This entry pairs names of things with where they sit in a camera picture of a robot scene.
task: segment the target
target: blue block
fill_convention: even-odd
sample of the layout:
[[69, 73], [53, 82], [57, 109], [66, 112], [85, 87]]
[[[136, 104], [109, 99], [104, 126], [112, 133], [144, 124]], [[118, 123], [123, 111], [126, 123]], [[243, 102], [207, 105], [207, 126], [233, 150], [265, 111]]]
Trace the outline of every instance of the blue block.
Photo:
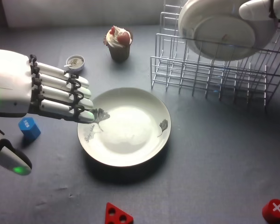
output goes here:
[[33, 118], [23, 118], [19, 122], [19, 128], [28, 140], [35, 140], [41, 134], [39, 127]]

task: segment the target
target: gray table surface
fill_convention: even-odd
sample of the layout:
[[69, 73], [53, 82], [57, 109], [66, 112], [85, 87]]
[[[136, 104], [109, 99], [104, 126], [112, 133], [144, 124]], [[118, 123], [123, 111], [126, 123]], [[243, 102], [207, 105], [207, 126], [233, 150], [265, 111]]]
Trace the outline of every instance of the gray table surface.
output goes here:
[[[0, 49], [59, 68], [83, 55], [81, 76], [93, 97], [118, 87], [150, 89], [150, 56], [158, 26], [130, 27], [130, 57], [114, 63], [102, 40], [108, 27], [0, 31]], [[22, 141], [20, 119], [0, 128], [31, 160], [29, 176], [0, 167], [0, 224], [102, 224], [111, 202], [136, 224], [264, 224], [262, 207], [280, 199], [280, 87], [268, 110], [248, 112], [204, 95], [156, 84], [151, 91], [169, 109], [169, 142], [148, 163], [109, 168], [90, 158], [77, 124], [32, 115], [42, 131]]]

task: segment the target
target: brown cupcake liner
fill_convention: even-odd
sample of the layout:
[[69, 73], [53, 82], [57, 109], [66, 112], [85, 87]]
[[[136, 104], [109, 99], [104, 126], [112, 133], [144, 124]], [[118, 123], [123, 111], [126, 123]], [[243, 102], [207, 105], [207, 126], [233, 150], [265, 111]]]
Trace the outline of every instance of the brown cupcake liner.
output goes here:
[[112, 59], [119, 63], [124, 62], [130, 56], [130, 45], [133, 42], [133, 35], [129, 30], [126, 29], [126, 31], [130, 33], [131, 43], [129, 44], [129, 46], [124, 46], [123, 48], [111, 47], [106, 40], [107, 34], [105, 35], [105, 38], [103, 40], [104, 45], [109, 48]]

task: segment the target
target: wire rack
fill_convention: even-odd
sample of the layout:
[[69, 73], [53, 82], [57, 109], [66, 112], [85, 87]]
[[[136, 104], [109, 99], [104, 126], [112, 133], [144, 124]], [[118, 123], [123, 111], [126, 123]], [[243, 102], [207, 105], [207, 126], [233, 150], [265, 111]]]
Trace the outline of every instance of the wire rack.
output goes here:
[[[266, 108], [280, 85], [280, 75], [276, 72], [280, 66], [280, 28], [266, 49], [257, 49], [256, 53], [242, 60], [232, 60], [232, 56], [241, 46], [226, 45], [182, 38], [178, 32], [178, 17], [183, 3], [179, 6], [167, 4], [164, 0], [164, 11], [160, 15], [160, 32], [156, 34], [155, 56], [150, 58], [151, 88], [155, 83], [190, 87], [191, 94], [203, 92], [217, 94], [222, 98], [244, 99], [250, 102], [261, 102]], [[187, 46], [189, 42], [199, 43], [199, 52], [192, 52]], [[203, 57], [203, 47], [220, 49], [228, 48], [230, 61], [219, 61]]]

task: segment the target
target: plate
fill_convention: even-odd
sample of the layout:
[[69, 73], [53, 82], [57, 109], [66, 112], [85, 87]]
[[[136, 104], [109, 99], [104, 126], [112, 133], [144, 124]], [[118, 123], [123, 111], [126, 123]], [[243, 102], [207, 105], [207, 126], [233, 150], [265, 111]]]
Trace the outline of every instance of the plate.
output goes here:
[[[264, 48], [273, 38], [277, 20], [245, 21], [239, 8], [247, 0], [188, 0], [180, 12], [178, 29], [188, 47], [220, 61], [240, 60]], [[242, 46], [234, 49], [233, 45]]]
[[85, 151], [97, 161], [115, 167], [143, 163], [166, 144], [171, 118], [164, 103], [141, 89], [120, 88], [93, 100], [95, 122], [78, 124]]

